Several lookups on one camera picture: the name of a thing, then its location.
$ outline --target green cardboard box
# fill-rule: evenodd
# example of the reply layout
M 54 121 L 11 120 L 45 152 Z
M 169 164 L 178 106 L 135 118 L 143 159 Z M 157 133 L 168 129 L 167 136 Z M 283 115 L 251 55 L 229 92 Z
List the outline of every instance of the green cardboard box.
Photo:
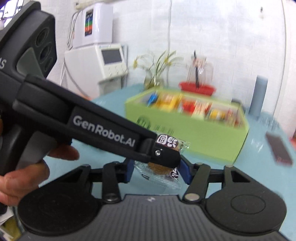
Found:
M 227 126 L 217 121 L 195 119 L 189 115 L 162 111 L 148 107 L 150 95 L 158 93 L 182 94 L 184 97 L 200 99 L 225 108 L 238 111 L 240 127 Z M 189 151 L 197 152 L 223 162 L 234 163 L 246 140 L 249 124 L 239 104 L 222 102 L 212 97 L 181 92 L 178 90 L 153 88 L 129 98 L 126 103 L 126 118 L 151 130 L 159 131 L 190 142 Z

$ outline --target yellow flower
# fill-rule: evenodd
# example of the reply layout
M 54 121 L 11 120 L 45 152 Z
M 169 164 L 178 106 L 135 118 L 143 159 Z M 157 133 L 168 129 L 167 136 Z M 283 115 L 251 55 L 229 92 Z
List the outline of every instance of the yellow flower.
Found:
M 136 69 L 138 67 L 138 61 L 135 59 L 133 61 L 133 69 Z

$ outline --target black circular disc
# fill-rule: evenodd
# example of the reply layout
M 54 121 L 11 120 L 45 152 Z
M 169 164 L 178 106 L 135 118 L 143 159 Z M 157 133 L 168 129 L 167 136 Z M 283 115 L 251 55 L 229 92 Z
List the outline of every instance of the black circular disc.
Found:
M 18 206 L 24 227 L 37 235 L 58 236 L 88 225 L 97 215 L 98 202 L 71 183 L 51 183 L 25 196 Z
M 212 194 L 206 210 L 216 223 L 240 234 L 263 234 L 278 230 L 286 216 L 286 205 L 262 185 L 235 183 Z

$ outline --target ribbed gray surface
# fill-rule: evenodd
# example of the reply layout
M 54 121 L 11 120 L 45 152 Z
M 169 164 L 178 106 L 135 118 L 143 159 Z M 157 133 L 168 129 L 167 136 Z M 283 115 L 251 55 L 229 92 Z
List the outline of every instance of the ribbed gray surface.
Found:
M 284 241 L 277 232 L 260 237 L 229 234 L 214 226 L 200 207 L 177 196 L 127 195 L 105 205 L 86 228 L 62 237 L 26 233 L 20 241 Z

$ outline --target red tray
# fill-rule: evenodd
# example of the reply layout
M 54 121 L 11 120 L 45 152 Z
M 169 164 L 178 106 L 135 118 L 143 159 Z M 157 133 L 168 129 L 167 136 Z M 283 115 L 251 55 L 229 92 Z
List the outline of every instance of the red tray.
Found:
M 211 85 L 200 85 L 199 88 L 196 88 L 195 83 L 181 82 L 179 87 L 183 91 L 193 92 L 202 95 L 211 96 L 216 92 L 216 88 Z

